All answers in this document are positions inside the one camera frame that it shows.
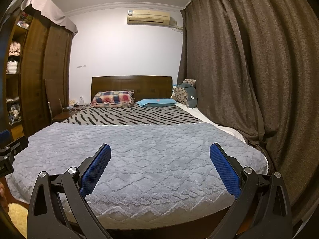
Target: wardrobe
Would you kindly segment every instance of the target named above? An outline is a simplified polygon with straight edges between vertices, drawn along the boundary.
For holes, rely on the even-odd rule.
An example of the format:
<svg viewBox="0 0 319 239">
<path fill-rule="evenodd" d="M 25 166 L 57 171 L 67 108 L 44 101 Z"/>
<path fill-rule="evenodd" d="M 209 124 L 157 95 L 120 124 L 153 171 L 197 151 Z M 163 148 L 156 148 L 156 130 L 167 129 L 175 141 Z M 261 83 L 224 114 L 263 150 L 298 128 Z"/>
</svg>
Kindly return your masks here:
<svg viewBox="0 0 319 239">
<path fill-rule="evenodd" d="M 12 140 L 29 137 L 51 124 L 47 104 L 45 79 L 53 79 L 63 107 L 69 101 L 69 61 L 73 32 L 43 16 L 28 5 L 12 5 L 0 30 L 0 63 L 2 71 L 2 100 L 0 131 L 9 130 Z M 21 19 L 28 23 L 21 27 Z M 14 60 L 9 53 L 16 44 Z"/>
</svg>

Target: black and gray striped blanket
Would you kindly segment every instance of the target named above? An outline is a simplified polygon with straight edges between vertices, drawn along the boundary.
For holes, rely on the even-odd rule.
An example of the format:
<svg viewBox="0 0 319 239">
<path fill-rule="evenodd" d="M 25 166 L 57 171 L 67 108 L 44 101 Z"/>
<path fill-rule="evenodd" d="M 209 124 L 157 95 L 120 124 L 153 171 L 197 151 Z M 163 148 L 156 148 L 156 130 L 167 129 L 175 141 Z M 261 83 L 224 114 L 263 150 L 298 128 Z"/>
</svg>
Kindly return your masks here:
<svg viewBox="0 0 319 239">
<path fill-rule="evenodd" d="M 87 107 L 63 123 L 79 125 L 185 124 L 202 122 L 177 106 L 142 108 Z"/>
</svg>

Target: air conditioner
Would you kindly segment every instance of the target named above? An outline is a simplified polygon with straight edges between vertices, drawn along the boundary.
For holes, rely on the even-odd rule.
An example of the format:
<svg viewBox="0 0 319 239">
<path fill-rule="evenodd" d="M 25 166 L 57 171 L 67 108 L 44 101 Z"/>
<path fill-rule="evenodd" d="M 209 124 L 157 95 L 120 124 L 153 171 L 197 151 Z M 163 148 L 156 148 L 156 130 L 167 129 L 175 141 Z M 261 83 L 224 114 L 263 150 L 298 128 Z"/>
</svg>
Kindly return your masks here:
<svg viewBox="0 0 319 239">
<path fill-rule="evenodd" d="M 168 26 L 170 14 L 160 11 L 129 10 L 127 24 L 150 24 Z"/>
</svg>

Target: blue pillow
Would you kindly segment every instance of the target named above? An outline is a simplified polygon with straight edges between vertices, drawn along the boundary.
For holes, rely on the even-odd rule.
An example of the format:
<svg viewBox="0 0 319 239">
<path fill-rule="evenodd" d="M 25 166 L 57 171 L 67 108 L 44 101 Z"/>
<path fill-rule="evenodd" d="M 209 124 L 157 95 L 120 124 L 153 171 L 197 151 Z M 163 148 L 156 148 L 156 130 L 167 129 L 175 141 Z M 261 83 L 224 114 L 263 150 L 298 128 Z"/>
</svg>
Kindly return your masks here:
<svg viewBox="0 0 319 239">
<path fill-rule="evenodd" d="M 137 104 L 140 107 L 165 107 L 165 106 L 173 106 L 176 104 L 176 101 L 173 99 L 143 99 Z"/>
</svg>

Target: crown molding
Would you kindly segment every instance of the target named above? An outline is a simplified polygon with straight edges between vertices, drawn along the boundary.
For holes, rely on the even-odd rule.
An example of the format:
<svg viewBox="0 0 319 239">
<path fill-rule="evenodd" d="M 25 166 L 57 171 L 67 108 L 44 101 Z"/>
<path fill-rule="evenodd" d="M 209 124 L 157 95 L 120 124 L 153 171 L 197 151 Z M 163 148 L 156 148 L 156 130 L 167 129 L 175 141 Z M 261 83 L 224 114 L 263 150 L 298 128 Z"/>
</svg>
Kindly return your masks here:
<svg viewBox="0 0 319 239">
<path fill-rule="evenodd" d="M 114 3 L 104 3 L 98 5 L 87 6 L 75 10 L 65 12 L 65 14 L 70 17 L 86 12 L 106 10 L 106 9 L 117 9 L 117 8 L 138 8 L 138 9 L 155 9 L 155 10 L 164 10 L 171 12 L 180 12 L 183 7 L 162 4 L 162 3 L 151 3 L 151 2 L 114 2 Z"/>
</svg>

